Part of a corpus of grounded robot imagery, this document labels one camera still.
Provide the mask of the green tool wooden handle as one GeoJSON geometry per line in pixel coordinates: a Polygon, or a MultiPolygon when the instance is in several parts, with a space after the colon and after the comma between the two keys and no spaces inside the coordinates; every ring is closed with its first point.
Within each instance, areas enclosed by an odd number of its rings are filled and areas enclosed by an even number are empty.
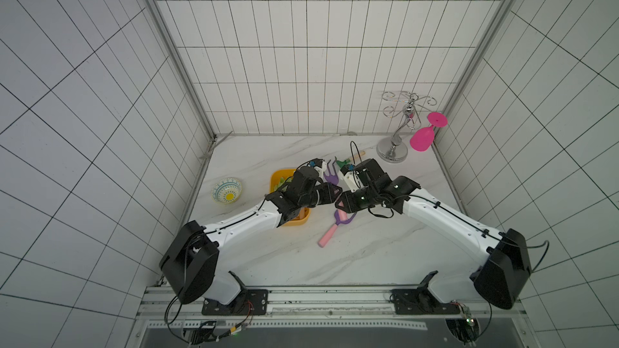
{"type": "Polygon", "coordinates": [[[280,180],[275,183],[275,185],[272,187],[272,191],[277,191],[280,187],[282,187],[287,181],[289,180],[289,177],[281,177],[280,180]]]}

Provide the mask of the purple rake pink handle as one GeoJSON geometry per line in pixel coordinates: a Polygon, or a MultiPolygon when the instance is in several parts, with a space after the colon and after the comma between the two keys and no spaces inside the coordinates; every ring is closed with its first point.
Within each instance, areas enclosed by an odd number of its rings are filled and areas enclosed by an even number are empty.
{"type": "Polygon", "coordinates": [[[324,236],[318,241],[318,245],[320,248],[324,248],[327,246],[335,232],[339,227],[349,224],[354,218],[356,214],[347,214],[346,212],[338,209],[334,212],[335,223],[330,227],[330,229],[325,233],[324,236]]]}
{"type": "Polygon", "coordinates": [[[325,170],[323,176],[324,176],[324,180],[327,183],[331,183],[332,185],[339,184],[339,177],[338,177],[337,170],[336,170],[336,164],[332,160],[327,161],[327,169],[325,170]]]}

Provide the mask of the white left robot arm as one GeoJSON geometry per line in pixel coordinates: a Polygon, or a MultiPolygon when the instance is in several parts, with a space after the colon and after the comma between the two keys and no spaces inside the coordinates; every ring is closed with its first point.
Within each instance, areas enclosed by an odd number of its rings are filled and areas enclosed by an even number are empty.
{"type": "Polygon", "coordinates": [[[219,267],[220,257],[264,231],[282,227],[303,209],[335,204],[343,189],[323,180],[322,174],[316,167],[300,167],[292,179],[241,214],[208,226],[195,221],[183,225],[159,263],[179,303],[201,296],[222,305],[237,301],[243,285],[219,267]]]}

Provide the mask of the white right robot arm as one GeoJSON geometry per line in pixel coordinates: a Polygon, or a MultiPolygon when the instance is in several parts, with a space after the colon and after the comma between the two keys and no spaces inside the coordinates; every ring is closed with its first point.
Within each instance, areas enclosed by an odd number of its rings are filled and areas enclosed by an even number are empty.
{"type": "Polygon", "coordinates": [[[342,169],[348,191],[336,205],[354,214],[388,209],[425,224],[457,247],[456,262],[448,258],[422,282],[441,303],[482,300],[512,309],[533,272],[524,236],[501,232],[444,204],[408,177],[395,179],[374,159],[342,169]]]}

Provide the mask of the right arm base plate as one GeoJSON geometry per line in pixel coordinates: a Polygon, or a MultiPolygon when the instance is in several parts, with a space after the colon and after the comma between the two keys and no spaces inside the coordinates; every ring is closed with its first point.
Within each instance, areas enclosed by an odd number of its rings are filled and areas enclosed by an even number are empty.
{"type": "Polygon", "coordinates": [[[459,315],[456,304],[440,303],[427,289],[394,289],[389,301],[397,315],[459,315]]]}

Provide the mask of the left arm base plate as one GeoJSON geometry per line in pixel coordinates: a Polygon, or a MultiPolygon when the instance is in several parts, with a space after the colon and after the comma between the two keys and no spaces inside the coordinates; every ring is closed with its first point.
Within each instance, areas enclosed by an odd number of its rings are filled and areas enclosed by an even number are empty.
{"type": "Polygon", "coordinates": [[[262,316],[267,313],[269,291],[266,289],[243,289],[230,303],[221,304],[215,300],[204,300],[203,316],[262,316]]]}

